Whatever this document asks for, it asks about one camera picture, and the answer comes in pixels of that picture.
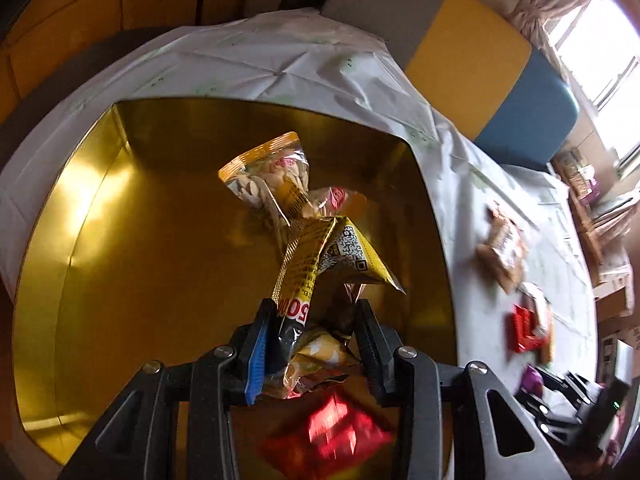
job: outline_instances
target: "food wrapper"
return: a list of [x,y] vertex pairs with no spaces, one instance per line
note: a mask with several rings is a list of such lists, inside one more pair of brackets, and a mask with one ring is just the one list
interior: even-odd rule
[[[278,325],[272,329],[276,338],[269,345],[265,393],[295,397],[320,382],[344,378],[345,370],[356,364],[346,343],[363,284],[388,283],[402,290],[346,216],[361,212],[365,197],[335,186],[309,192],[308,162],[295,132],[237,156],[218,176],[236,196],[266,216],[284,253],[273,292]],[[311,332],[311,339],[301,338],[316,278],[326,271],[339,283],[337,292],[348,292],[348,300],[328,309],[321,334]]]
[[297,414],[260,446],[260,455],[289,480],[323,480],[375,455],[394,436],[389,423],[341,388]]
[[488,266],[502,290],[510,294],[522,281],[523,260],[528,249],[522,231],[511,218],[497,205],[491,213],[489,237],[476,247],[476,254]]

